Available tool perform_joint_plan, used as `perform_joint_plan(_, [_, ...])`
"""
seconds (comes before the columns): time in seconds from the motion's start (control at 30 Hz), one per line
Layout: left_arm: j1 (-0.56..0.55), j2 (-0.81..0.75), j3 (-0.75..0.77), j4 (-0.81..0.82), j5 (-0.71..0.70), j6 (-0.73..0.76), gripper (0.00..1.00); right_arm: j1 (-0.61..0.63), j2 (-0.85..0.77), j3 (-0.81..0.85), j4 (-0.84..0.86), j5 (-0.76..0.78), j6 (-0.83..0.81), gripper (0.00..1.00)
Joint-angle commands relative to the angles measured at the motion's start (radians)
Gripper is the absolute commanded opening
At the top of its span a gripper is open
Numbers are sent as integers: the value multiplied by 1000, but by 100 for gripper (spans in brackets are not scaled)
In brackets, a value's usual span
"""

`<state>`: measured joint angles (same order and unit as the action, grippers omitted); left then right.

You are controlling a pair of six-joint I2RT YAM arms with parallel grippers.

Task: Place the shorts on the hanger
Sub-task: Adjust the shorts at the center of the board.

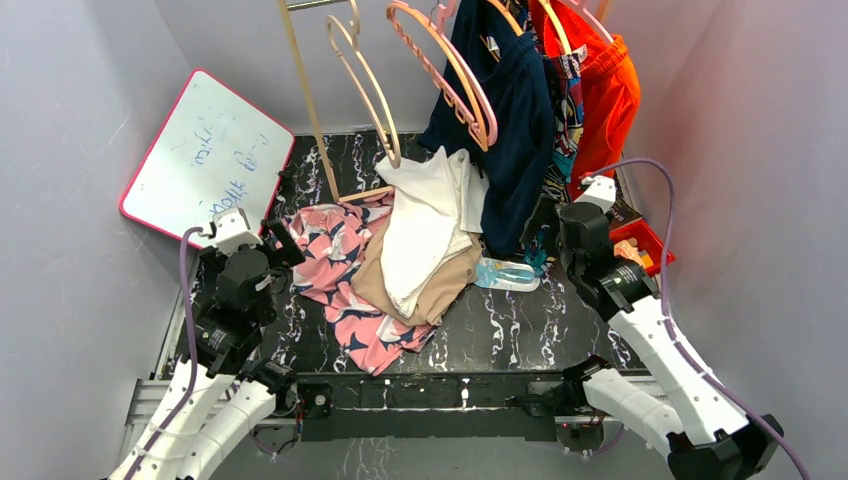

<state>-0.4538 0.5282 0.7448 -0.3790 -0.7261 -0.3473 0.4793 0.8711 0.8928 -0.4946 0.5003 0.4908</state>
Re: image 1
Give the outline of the white shorts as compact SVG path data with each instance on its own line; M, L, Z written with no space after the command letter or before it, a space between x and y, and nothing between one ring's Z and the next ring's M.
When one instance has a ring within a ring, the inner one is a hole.
M385 157L376 172L394 188L381 254L385 289L398 313L410 318L439 267L483 232L489 179L475 169L468 150L447 154L443 147L424 162L401 158L394 166Z

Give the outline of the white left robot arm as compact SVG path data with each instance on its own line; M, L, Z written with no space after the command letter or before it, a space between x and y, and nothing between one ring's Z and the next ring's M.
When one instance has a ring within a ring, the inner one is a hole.
M260 421L297 407L292 369L250 359L276 319L275 283L304 260L280 222L269 226L280 244L263 241L240 208L186 231L211 241L201 258L214 291L199 307L185 300L189 356L111 478L207 479Z

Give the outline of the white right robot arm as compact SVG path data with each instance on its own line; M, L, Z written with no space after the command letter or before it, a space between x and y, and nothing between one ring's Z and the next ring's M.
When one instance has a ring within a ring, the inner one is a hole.
M663 456L676 479L748 479L765 469L783 430L771 415L745 412L662 312L655 281L614 253L601 207L577 202L558 212L567 276L579 297L636 351L665 398L659 400L593 355L562 381L529 388L513 402L535 416L599 410Z

